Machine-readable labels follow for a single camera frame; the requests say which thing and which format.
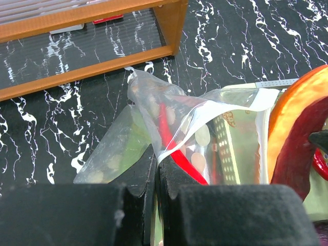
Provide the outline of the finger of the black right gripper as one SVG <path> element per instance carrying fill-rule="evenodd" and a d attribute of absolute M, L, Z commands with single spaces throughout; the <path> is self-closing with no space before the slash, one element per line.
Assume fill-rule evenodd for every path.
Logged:
<path fill-rule="evenodd" d="M 314 132 L 309 135 L 309 141 L 314 144 L 317 148 L 321 149 L 325 154 L 328 151 L 328 131 L 321 130 Z"/>

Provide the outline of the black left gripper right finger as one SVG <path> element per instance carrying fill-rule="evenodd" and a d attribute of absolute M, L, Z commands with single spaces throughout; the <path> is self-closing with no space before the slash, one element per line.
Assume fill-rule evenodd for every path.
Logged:
<path fill-rule="evenodd" d="M 167 158 L 157 168 L 157 192 L 164 245 L 319 244 L 287 186 L 203 186 Z"/>

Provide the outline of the dark red toy sweet potato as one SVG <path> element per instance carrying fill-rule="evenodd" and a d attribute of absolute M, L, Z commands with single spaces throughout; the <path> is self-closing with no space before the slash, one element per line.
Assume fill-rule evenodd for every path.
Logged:
<path fill-rule="evenodd" d="M 280 151 L 272 184 L 291 187 L 302 200 L 310 192 L 310 169 L 316 150 L 309 142 L 311 133 L 321 131 L 327 119 L 327 98 L 306 107 L 295 120 Z"/>

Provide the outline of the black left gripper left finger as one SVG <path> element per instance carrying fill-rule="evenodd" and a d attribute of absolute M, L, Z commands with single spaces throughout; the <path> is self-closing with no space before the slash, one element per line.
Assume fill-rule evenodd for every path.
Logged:
<path fill-rule="evenodd" d="M 156 160 L 148 147 L 109 184 L 38 184 L 1 198 L 1 245 L 153 245 Z"/>

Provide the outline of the clear bag of white discs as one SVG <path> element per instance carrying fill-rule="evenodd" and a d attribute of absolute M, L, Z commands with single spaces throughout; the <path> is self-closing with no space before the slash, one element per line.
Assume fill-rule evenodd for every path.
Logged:
<path fill-rule="evenodd" d="M 135 70 L 128 83 L 126 106 L 74 179 L 75 184 L 109 184 L 130 167 L 122 163 L 132 122 L 139 111 L 145 121 L 154 157 L 155 227 L 163 225 L 158 206 L 157 168 L 180 149 L 208 185 L 268 185 L 267 144 L 269 114 L 275 89 L 216 89 L 202 96 L 185 94 L 177 85 Z M 177 146 L 167 150 L 159 133 L 159 104 L 167 110 L 169 128 Z"/>

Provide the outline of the green toy leaf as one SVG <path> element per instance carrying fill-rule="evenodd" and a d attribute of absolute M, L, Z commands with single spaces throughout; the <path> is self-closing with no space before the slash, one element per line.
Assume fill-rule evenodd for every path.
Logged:
<path fill-rule="evenodd" d="M 122 157 L 124 166 L 128 168 L 135 164 L 150 144 L 149 132 L 141 113 L 138 110 L 133 111 L 127 144 Z"/>

